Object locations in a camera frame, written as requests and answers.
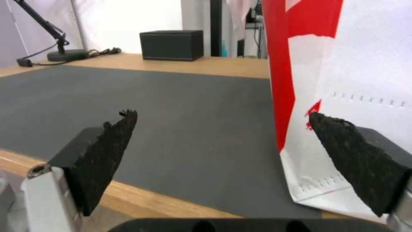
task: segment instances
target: wooden table edge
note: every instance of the wooden table edge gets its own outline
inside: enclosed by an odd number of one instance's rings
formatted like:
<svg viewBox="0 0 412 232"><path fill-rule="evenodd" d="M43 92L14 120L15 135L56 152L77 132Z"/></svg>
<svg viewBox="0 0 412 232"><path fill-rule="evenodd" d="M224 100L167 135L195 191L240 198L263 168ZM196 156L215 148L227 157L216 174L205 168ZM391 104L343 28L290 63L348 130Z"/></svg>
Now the wooden table edge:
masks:
<svg viewBox="0 0 412 232"><path fill-rule="evenodd" d="M25 177L40 159L0 149L0 169ZM240 218L240 216L201 206L113 180L100 204L133 218Z"/></svg>

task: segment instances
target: black foam pad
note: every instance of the black foam pad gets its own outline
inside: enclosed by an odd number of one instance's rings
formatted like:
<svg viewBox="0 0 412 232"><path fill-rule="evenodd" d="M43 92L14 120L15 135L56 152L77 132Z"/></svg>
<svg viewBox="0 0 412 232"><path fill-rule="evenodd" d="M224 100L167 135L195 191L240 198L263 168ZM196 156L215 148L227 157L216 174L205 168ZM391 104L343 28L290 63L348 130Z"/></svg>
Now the black foam pad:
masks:
<svg viewBox="0 0 412 232"><path fill-rule="evenodd" d="M64 170L76 206L89 216L122 160L137 122L136 111L122 111L111 125L83 129L48 163Z"/></svg>
<svg viewBox="0 0 412 232"><path fill-rule="evenodd" d="M411 174L392 157L411 163L411 155L377 131L343 119L314 112L309 121L336 169L362 201L377 216L390 213Z"/></svg>

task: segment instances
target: black pole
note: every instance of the black pole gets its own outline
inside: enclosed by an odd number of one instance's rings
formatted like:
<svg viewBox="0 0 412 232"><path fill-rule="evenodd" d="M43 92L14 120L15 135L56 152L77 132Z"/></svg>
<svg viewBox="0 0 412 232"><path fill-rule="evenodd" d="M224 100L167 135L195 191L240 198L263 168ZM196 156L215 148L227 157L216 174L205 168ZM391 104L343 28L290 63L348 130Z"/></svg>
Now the black pole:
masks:
<svg viewBox="0 0 412 232"><path fill-rule="evenodd" d="M245 39L237 41L237 56L245 57Z"/></svg>
<svg viewBox="0 0 412 232"><path fill-rule="evenodd" d="M57 32L49 22L42 18L31 6L29 6L24 0L14 0L19 6L23 8L36 22L38 22L54 39L64 40L62 35Z"/></svg>
<svg viewBox="0 0 412 232"><path fill-rule="evenodd" d="M222 50L222 0L210 0L210 52L219 57Z"/></svg>

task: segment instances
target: gray desk mat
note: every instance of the gray desk mat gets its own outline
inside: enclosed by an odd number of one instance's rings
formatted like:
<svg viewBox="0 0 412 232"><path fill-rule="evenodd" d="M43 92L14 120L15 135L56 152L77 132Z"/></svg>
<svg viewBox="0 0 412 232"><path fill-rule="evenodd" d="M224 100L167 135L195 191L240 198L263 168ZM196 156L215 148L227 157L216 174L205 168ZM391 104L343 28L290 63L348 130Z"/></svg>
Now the gray desk mat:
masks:
<svg viewBox="0 0 412 232"><path fill-rule="evenodd" d="M246 217L319 218L293 203L268 79L56 66L0 78L0 147L49 159L136 109L115 180Z"/></svg>

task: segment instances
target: screw hole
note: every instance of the screw hole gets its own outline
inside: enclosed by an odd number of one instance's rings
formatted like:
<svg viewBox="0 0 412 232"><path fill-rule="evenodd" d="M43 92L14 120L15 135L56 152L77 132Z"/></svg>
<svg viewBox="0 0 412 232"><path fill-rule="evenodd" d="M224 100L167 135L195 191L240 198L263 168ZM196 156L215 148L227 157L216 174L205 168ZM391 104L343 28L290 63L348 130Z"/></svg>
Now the screw hole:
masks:
<svg viewBox="0 0 412 232"><path fill-rule="evenodd" d="M208 221L197 222L192 229L192 232L215 232L215 226Z"/></svg>
<svg viewBox="0 0 412 232"><path fill-rule="evenodd" d="M34 173L38 173L44 170L44 166L37 166L35 168L33 168L33 172Z"/></svg>

